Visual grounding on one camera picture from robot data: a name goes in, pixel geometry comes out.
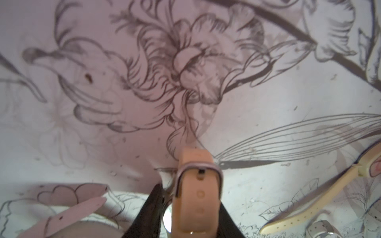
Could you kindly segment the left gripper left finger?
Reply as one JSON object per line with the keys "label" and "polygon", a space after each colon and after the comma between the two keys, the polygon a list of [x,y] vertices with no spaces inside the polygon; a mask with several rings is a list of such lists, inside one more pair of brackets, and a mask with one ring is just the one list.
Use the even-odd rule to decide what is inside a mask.
{"label": "left gripper left finger", "polygon": [[158,183],[122,238],[159,238],[163,204],[163,186]]}

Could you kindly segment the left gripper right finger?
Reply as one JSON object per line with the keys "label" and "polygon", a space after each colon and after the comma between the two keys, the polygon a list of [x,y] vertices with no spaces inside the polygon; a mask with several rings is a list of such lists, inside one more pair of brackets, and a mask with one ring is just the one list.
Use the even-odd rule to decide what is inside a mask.
{"label": "left gripper right finger", "polygon": [[236,226],[223,203],[219,210],[218,238],[245,238]]}

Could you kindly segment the peach strap silver buckle watch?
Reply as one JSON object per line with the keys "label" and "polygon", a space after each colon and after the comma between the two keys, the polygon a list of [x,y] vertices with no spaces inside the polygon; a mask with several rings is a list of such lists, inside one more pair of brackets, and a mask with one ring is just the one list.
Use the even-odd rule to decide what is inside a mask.
{"label": "peach strap silver buckle watch", "polygon": [[170,202],[163,214],[169,238],[215,238],[223,172],[205,149],[182,151]]}

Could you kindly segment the rose gold pink watch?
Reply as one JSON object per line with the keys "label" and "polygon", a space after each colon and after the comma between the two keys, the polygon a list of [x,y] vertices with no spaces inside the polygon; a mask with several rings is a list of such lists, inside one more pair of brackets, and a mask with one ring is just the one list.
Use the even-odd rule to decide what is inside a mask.
{"label": "rose gold pink watch", "polygon": [[64,206],[67,209],[37,222],[19,235],[20,238],[48,238],[83,218],[95,213],[107,201],[104,194],[109,187],[101,183],[57,185],[51,190],[37,194],[37,201],[43,205]]}

